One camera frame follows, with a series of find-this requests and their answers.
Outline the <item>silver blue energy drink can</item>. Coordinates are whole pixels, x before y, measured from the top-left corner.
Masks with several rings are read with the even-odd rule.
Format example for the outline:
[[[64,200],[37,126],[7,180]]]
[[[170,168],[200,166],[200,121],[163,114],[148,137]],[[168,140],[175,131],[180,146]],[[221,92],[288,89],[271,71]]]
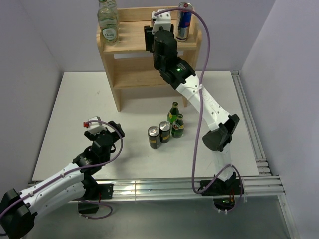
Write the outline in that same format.
[[[176,39],[179,42],[185,42],[188,39],[192,13],[185,10],[179,10],[177,12],[176,22]]]

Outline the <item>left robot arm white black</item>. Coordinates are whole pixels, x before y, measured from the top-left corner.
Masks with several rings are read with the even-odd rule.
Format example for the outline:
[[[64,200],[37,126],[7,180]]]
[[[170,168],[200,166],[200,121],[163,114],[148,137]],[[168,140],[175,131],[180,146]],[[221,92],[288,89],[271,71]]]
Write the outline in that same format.
[[[48,179],[27,189],[10,189],[0,202],[2,237],[20,239],[34,227],[36,219],[73,200],[91,199],[97,194],[93,175],[115,160],[111,155],[117,141],[125,134],[120,124],[100,121],[99,117],[85,122],[85,137],[92,142],[70,164]]]

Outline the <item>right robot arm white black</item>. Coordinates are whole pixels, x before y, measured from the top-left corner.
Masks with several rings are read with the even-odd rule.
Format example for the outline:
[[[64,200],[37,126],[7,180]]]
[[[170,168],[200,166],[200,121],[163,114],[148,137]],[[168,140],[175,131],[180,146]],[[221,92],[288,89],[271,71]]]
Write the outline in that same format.
[[[150,26],[144,27],[146,51],[153,54],[154,68],[175,90],[182,94],[205,120],[209,132],[202,138],[204,145],[216,152],[216,190],[227,194],[233,188],[235,171],[231,167],[229,144],[238,123],[237,114],[225,110],[200,83],[194,69],[177,55],[177,41],[172,30],[162,27],[153,32]]]

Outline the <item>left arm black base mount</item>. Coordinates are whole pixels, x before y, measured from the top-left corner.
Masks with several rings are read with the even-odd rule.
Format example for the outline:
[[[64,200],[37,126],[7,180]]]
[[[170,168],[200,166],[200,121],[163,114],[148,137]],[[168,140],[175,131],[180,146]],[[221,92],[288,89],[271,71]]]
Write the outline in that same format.
[[[88,189],[84,196],[80,198],[83,201],[97,201],[101,203],[102,200],[110,200],[113,195],[114,184],[97,184],[92,189]],[[78,212],[82,215],[96,214],[100,209],[97,204],[91,204],[87,202],[78,202]]]

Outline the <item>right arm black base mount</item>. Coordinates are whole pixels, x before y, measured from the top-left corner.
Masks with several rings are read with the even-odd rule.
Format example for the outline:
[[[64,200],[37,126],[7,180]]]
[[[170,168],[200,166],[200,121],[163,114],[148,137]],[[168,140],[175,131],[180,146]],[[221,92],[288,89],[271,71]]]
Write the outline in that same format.
[[[213,202],[217,210],[225,213],[236,206],[235,196],[241,198],[245,192],[242,180],[236,177],[235,172],[225,182],[216,179],[210,187],[207,187],[209,182],[209,180],[201,180],[197,192],[203,191],[200,193],[202,196],[224,196],[223,198],[214,199]]]

